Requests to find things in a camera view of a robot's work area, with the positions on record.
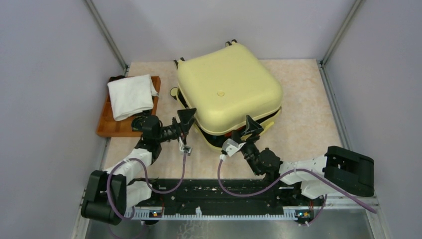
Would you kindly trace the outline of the yellow hard-shell suitcase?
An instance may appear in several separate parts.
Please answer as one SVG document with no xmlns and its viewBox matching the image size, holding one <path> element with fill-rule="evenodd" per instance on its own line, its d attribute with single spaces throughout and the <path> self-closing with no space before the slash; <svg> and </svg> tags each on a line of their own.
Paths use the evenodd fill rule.
<svg viewBox="0 0 422 239">
<path fill-rule="evenodd" d="M 282 111 L 283 89 L 262 62 L 233 39 L 223 49 L 174 61 L 178 85 L 172 97 L 184 108 L 195 108 L 195 130 L 209 147 L 221 149 L 233 131 L 243 139 L 246 118 L 264 130 Z"/>
</svg>

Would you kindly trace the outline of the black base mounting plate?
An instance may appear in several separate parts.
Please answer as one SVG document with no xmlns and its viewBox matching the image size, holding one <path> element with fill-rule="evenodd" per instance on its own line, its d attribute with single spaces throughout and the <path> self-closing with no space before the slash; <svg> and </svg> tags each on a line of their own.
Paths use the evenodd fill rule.
<svg viewBox="0 0 422 239">
<path fill-rule="evenodd" d="M 309 199 L 300 194 L 300 183 L 277 183 L 266 192 L 252 197 L 236 197 L 224 192 L 212 179 L 184 181 L 170 194 L 156 194 L 127 209 L 124 216 L 148 225 L 158 221 L 311 221 L 326 199 Z"/>
</svg>

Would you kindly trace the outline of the brown wooden tray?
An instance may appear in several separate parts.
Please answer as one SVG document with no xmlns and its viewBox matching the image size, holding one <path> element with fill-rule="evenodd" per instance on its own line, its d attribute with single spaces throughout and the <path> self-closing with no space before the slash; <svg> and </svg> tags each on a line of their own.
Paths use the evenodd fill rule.
<svg viewBox="0 0 422 239">
<path fill-rule="evenodd" d="M 154 107 L 146 113 L 139 113 L 134 116 L 130 116 L 122 121 L 115 121 L 112 116 L 112 108 L 109 95 L 104 103 L 102 113 L 100 115 L 99 123 L 97 126 L 96 133 L 101 137 L 140 137 L 142 132 L 134 131 L 132 129 L 132 122 L 138 116 L 150 116 L 156 115 L 159 97 L 152 97 Z"/>
</svg>

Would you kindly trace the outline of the right corner aluminium post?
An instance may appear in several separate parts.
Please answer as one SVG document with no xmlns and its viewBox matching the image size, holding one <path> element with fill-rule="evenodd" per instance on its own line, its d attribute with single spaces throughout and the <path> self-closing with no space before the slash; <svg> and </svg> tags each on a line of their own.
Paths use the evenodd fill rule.
<svg viewBox="0 0 422 239">
<path fill-rule="evenodd" d="M 350 11 L 346 15 L 344 21 L 342 22 L 340 28 L 338 29 L 336 35 L 334 36 L 334 39 L 332 40 L 331 44 L 329 45 L 326 53 L 324 54 L 323 58 L 320 60 L 320 66 L 321 68 L 325 68 L 326 65 L 331 60 L 335 50 L 341 43 L 343 37 L 345 36 L 347 30 L 349 29 L 350 25 L 354 21 L 354 18 L 358 14 L 361 7 L 364 5 L 366 1 L 365 0 L 355 0 Z"/>
</svg>

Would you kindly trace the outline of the corner aluminium post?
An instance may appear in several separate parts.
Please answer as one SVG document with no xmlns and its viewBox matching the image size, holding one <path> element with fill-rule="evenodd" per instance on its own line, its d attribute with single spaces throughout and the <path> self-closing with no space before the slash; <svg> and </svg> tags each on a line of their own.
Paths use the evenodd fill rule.
<svg viewBox="0 0 422 239">
<path fill-rule="evenodd" d="M 366 1 L 365 0 L 355 0 L 350 11 L 346 15 L 344 21 L 342 22 L 340 28 L 338 29 L 336 35 L 334 36 L 334 39 L 332 40 L 331 44 L 329 45 L 326 53 L 324 54 L 323 58 L 320 60 L 320 66 L 321 68 L 325 68 L 326 65 L 331 60 L 335 50 L 341 43 L 343 37 L 345 36 L 347 30 L 349 29 L 350 25 L 354 21 L 354 18 L 358 14 L 361 7 L 364 5 Z"/>
<path fill-rule="evenodd" d="M 86 5 L 90 15 L 92 16 L 94 22 L 96 23 L 99 31 L 101 32 L 105 42 L 107 43 L 109 49 L 111 50 L 112 54 L 114 55 L 115 59 L 117 60 L 120 67 L 123 69 L 124 73 L 127 74 L 129 65 L 125 61 L 121 51 L 119 50 L 117 44 L 114 41 L 110 31 L 106 23 L 104 22 L 100 12 L 98 11 L 95 3 L 93 0 L 83 0 L 84 4 Z"/>
</svg>

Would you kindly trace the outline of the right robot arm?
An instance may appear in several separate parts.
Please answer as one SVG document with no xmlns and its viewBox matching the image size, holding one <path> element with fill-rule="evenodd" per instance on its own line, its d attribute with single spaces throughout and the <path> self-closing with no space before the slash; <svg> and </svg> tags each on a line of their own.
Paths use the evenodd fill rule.
<svg viewBox="0 0 422 239">
<path fill-rule="evenodd" d="M 246 116 L 244 129 L 233 130 L 222 146 L 228 156 L 243 155 L 255 175 L 283 182 L 300 183 L 292 191 L 292 199 L 305 205 L 323 194 L 345 191 L 360 197 L 374 196 L 374 160 L 351 150 L 330 146 L 323 156 L 309 160 L 283 162 L 272 150 L 259 150 L 255 145 L 264 127 L 251 116 Z"/>
</svg>

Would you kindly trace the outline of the dark round patterned item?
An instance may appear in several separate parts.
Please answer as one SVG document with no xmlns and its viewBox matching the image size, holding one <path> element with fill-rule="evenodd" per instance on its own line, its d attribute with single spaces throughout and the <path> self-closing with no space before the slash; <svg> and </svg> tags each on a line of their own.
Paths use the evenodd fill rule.
<svg viewBox="0 0 422 239">
<path fill-rule="evenodd" d="M 151 112 L 135 114 L 134 119 L 131 122 L 132 130 L 133 131 L 141 131 L 145 120 L 151 115 L 152 115 Z"/>
</svg>

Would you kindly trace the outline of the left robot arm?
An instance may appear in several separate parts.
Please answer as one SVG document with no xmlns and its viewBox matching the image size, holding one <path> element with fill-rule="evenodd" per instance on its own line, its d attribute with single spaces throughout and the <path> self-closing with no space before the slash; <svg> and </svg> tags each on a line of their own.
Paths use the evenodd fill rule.
<svg viewBox="0 0 422 239">
<path fill-rule="evenodd" d="M 159 157 L 163 142 L 177 140 L 179 150 L 183 154 L 183 162 L 192 152 L 187 146 L 187 136 L 195 122 L 196 109 L 177 111 L 177 118 L 172 118 L 169 126 L 163 126 L 156 115 L 136 119 L 133 124 L 142 135 L 135 148 L 115 166 L 105 171 L 93 171 L 86 186 L 85 196 L 81 206 L 81 216 L 118 225 L 126 220 L 127 209 L 134 210 L 143 201 L 153 206 L 159 201 L 159 194 L 170 194 L 176 191 L 184 180 L 185 173 L 176 186 L 170 190 L 154 189 L 149 182 L 147 168 Z"/>
</svg>

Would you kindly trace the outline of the left corner aluminium post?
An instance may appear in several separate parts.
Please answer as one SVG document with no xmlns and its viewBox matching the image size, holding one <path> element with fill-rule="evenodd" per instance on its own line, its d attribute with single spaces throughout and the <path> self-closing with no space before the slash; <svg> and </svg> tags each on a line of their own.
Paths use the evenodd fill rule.
<svg viewBox="0 0 422 239">
<path fill-rule="evenodd" d="M 90 15 L 92 16 L 94 22 L 96 23 L 99 31 L 101 32 L 105 42 L 107 43 L 109 49 L 111 50 L 112 54 L 114 55 L 115 59 L 117 60 L 120 67 L 123 69 L 124 73 L 127 74 L 129 65 L 125 61 L 121 51 L 119 50 L 117 44 L 114 41 L 110 31 L 106 23 L 104 22 L 100 12 L 98 11 L 95 3 L 93 0 L 83 0 L 84 4 L 86 5 Z"/>
</svg>

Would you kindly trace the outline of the aluminium rail frame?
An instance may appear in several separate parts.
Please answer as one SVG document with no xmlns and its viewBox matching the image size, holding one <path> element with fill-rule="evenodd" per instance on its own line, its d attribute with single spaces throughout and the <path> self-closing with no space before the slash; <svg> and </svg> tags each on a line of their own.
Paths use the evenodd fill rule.
<svg viewBox="0 0 422 239">
<path fill-rule="evenodd" d="M 243 90 L 252 86 L 247 69 L 230 76 L 220 94 L 233 86 L 240 96 L 210 117 L 223 128 L 215 133 L 200 126 L 204 108 L 182 86 L 188 64 L 130 65 L 127 79 L 149 74 L 159 85 L 158 108 L 90 175 L 82 217 L 107 225 L 291 218 L 310 227 L 350 203 L 378 214 L 374 160 L 341 144 L 317 60 L 260 60 L 275 78 L 263 91 Z"/>
</svg>

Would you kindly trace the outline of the white folded cloth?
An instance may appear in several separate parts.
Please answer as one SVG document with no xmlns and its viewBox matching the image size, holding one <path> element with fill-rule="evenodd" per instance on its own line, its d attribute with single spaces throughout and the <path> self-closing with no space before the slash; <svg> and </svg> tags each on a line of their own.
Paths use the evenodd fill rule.
<svg viewBox="0 0 422 239">
<path fill-rule="evenodd" d="M 115 121 L 153 109 L 153 97 L 158 95 L 149 74 L 111 81 L 107 87 Z"/>
</svg>

